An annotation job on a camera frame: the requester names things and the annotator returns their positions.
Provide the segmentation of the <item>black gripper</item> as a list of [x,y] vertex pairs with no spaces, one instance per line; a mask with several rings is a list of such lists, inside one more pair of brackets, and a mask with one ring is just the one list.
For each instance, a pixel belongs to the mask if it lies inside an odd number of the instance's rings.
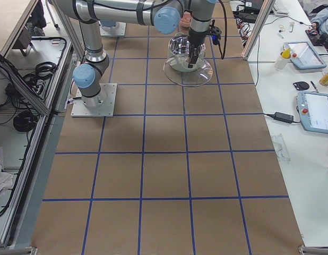
[[197,32],[193,28],[189,28],[189,64],[194,65],[198,60],[198,46],[204,44],[208,31]]

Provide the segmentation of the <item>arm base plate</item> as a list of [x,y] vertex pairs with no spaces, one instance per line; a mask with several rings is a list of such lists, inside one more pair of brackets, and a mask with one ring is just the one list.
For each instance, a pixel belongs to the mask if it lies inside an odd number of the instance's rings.
[[101,83],[100,86],[100,93],[92,98],[82,97],[80,90],[77,89],[76,96],[80,99],[73,103],[72,117],[113,117],[117,84]]
[[102,37],[124,37],[126,23],[113,21],[100,21],[100,34]]

